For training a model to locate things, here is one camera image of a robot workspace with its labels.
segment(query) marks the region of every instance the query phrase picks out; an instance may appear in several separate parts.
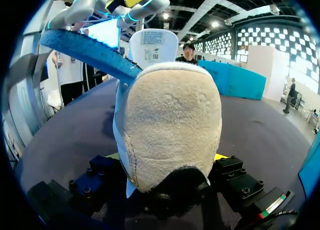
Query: dark carpet floor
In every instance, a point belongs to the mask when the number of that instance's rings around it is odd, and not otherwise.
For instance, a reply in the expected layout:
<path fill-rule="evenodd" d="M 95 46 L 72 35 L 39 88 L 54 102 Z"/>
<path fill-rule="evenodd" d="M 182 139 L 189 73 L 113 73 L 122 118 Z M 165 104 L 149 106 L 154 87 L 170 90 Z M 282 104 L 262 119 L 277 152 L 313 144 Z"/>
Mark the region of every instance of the dark carpet floor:
<path fill-rule="evenodd" d="M 115 88 L 115 79 L 95 87 L 59 111 L 37 132 L 16 170 L 25 191 L 51 179 L 68 188 L 68 181 L 80 176 L 90 159 L 117 152 L 112 131 Z M 218 153 L 236 155 L 243 160 L 247 171 L 265 182 L 266 191 L 276 186 L 284 191 L 294 190 L 296 196 L 288 208 L 299 208 L 305 197 L 298 171 L 310 148 L 308 141 L 291 122 L 264 102 L 224 96 L 221 102 Z M 221 195 L 219 202 L 223 220 L 235 227 L 239 215 L 231 211 Z M 202 229 L 199 207 L 166 224 L 155 224 L 150 218 L 146 221 L 154 229 L 171 229 L 171 225 L 172 229 L 177 228 L 174 223 L 181 224 L 179 229 Z M 137 229 L 140 222 L 128 219 L 127 229 Z"/>

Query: blue barrier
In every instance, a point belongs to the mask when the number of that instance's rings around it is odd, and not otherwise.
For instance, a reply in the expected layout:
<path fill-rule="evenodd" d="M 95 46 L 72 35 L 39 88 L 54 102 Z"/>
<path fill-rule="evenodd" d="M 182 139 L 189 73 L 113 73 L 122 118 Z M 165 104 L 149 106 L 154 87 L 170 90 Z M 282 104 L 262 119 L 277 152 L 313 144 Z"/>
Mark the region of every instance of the blue barrier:
<path fill-rule="evenodd" d="M 320 134 L 317 134 L 299 172 L 305 195 L 310 197 L 320 177 Z"/>
<path fill-rule="evenodd" d="M 261 100 L 266 84 L 262 75 L 230 64 L 199 60 L 198 65 L 206 69 L 222 95 Z"/>

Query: man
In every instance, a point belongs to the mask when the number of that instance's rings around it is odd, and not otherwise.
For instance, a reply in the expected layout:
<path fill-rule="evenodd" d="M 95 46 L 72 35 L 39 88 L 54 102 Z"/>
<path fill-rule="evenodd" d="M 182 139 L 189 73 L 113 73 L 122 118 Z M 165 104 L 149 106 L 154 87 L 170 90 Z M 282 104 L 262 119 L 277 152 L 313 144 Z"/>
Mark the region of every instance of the man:
<path fill-rule="evenodd" d="M 181 57 L 178 57 L 177 59 L 175 59 L 178 62 L 186 62 L 186 63 L 190 63 L 190 64 L 198 64 L 198 61 L 196 61 L 193 58 L 193 54 L 195 51 L 195 47 L 193 44 L 185 44 L 183 46 L 183 52 L 184 55 Z"/>
<path fill-rule="evenodd" d="M 78 28 L 66 28 L 70 31 L 81 33 Z M 84 34 L 88 35 L 89 30 L 84 29 Z M 83 71 L 82 63 L 68 55 L 55 51 L 52 61 L 57 69 L 58 84 L 61 88 L 61 96 L 64 106 L 67 106 L 72 100 L 78 98 L 83 92 Z"/>
<path fill-rule="evenodd" d="M 292 85 L 290 86 L 290 92 L 288 94 L 288 98 L 286 100 L 286 107 L 283 110 L 284 113 L 289 114 L 289 110 L 290 110 L 290 104 L 292 99 L 295 97 L 296 94 L 296 84 L 295 84 L 295 78 L 292 78 Z"/>

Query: monitor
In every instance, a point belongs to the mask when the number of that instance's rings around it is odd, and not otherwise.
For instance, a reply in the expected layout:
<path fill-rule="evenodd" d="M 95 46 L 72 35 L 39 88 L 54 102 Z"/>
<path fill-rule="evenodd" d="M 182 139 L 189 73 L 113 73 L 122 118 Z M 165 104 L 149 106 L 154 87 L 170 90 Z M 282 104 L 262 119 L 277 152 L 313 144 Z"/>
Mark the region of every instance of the monitor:
<path fill-rule="evenodd" d="M 89 37 L 111 48 L 118 48 L 120 29 L 116 25 L 117 21 L 118 19 L 115 18 L 89 26 Z"/>

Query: label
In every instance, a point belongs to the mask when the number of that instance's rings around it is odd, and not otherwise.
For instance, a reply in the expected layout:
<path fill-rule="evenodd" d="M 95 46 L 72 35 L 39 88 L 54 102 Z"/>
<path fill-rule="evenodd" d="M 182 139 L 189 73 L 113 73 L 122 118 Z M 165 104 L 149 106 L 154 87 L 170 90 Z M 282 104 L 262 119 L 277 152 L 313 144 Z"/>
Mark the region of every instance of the label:
<path fill-rule="evenodd" d="M 154 47 L 146 47 L 144 49 L 144 59 L 149 62 L 158 62 L 159 60 L 159 48 L 154 46 Z"/>
<path fill-rule="evenodd" d="M 142 45 L 153 45 L 162 44 L 164 33 L 160 31 L 145 31 L 142 33 L 141 44 Z"/>

